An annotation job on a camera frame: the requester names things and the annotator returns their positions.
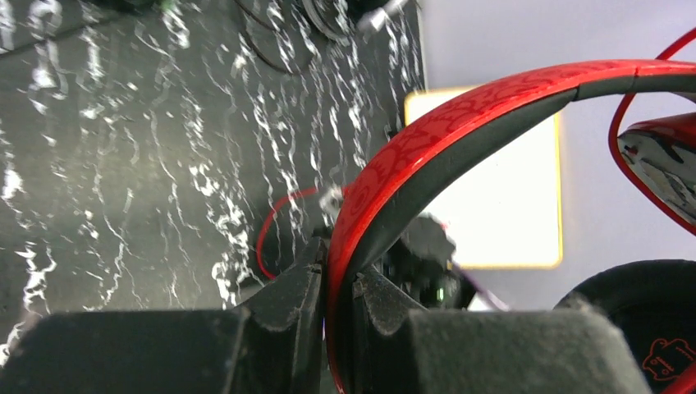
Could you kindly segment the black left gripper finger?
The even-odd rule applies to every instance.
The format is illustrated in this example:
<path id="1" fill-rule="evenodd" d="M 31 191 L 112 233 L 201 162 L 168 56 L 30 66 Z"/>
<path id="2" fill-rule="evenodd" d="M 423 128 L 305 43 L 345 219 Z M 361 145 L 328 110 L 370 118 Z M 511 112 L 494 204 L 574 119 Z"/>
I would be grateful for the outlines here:
<path id="1" fill-rule="evenodd" d="M 20 340 L 4 393 L 317 393 L 322 265 L 313 239 L 233 309 L 54 314 Z"/>

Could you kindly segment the red headphones with cable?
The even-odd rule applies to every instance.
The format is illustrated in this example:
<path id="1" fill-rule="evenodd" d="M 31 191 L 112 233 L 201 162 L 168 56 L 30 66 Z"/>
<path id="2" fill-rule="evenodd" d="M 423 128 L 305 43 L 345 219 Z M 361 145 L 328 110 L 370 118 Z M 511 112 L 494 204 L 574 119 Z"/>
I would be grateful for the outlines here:
<path id="1" fill-rule="evenodd" d="M 407 222 L 455 178 L 568 103 L 619 94 L 610 132 L 637 93 L 685 93 L 695 65 L 673 56 L 690 31 L 658 57 L 576 62 L 495 80 L 462 94 L 407 126 L 350 185 L 326 262 L 324 315 L 328 363 L 336 389 L 354 392 L 353 296 L 357 274 L 391 246 Z"/>

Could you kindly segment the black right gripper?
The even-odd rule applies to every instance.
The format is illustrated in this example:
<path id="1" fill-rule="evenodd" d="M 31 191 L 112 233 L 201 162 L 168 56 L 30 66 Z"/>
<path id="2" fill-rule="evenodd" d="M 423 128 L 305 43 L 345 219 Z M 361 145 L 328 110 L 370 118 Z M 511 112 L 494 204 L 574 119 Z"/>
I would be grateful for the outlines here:
<path id="1" fill-rule="evenodd" d="M 354 282 L 355 392 L 648 392 L 620 330 L 591 309 L 452 310 L 476 294 L 455 251 L 442 223 L 421 215 L 380 260 L 401 290 L 374 269 Z"/>

